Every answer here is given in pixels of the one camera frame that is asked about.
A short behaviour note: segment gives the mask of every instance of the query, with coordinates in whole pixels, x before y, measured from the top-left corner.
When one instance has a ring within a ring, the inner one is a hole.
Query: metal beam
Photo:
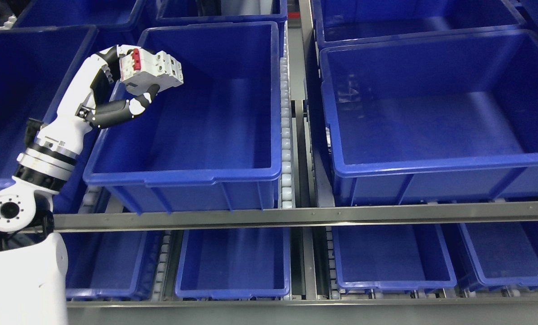
[[[352,206],[148,214],[57,214],[59,232],[518,222],[538,220],[538,202]]]
[[[381,305],[479,305],[525,304],[534,297],[484,297],[438,299],[363,299],[363,300],[257,300],[257,301],[71,301],[69,308],[175,308],[175,307],[260,307],[260,306],[381,306]]]

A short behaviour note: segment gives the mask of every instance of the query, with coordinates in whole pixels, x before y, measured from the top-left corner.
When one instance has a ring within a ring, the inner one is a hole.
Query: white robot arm
[[[136,97],[102,103],[116,80]],[[1,238],[9,238],[7,233],[37,224],[46,229],[46,239],[0,251],[0,325],[67,324],[66,248],[60,235],[52,233],[52,215],[42,212],[52,211],[52,197],[73,172],[87,132],[134,119],[157,93],[183,82],[180,62],[164,51],[152,54],[137,46],[113,46],[84,61],[51,124],[29,121],[26,150],[19,154],[13,175],[15,184],[0,191],[0,233]],[[22,300],[11,297],[19,291]],[[24,313],[30,309],[42,315]]]

